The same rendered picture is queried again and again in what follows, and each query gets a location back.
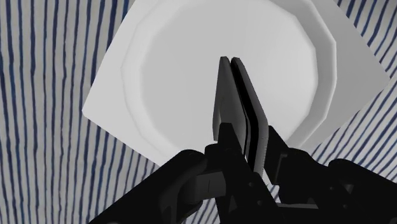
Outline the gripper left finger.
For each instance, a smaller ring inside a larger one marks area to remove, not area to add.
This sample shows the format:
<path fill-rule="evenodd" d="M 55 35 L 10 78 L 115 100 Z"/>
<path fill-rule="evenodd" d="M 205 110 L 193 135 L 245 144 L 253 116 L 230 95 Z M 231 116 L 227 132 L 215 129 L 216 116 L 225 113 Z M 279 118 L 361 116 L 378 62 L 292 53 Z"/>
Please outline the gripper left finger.
<path fill-rule="evenodd" d="M 182 224 L 207 199 L 216 201 L 220 224 L 243 224 L 245 168 L 232 124 L 221 123 L 216 144 L 179 152 L 88 224 Z"/>

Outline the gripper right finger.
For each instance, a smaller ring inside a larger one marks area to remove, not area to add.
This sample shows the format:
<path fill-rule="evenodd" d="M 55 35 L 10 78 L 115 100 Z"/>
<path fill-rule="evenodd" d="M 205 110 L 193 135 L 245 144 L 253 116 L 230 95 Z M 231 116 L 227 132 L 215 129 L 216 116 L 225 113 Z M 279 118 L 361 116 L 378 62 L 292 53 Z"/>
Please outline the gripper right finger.
<path fill-rule="evenodd" d="M 313 202 L 334 224 L 397 224 L 397 183 L 343 158 L 328 165 L 268 128 L 266 173 L 284 204 Z"/>

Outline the white square plate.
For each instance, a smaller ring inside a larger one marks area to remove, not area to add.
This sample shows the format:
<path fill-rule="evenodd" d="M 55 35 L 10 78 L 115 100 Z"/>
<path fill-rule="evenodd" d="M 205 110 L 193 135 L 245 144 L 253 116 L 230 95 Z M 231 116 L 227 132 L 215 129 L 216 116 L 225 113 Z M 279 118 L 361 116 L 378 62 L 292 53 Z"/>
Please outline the white square plate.
<path fill-rule="evenodd" d="M 152 162 L 213 141 L 220 57 L 244 63 L 288 145 L 325 140 L 389 77 L 333 0 L 136 0 L 83 115 Z"/>

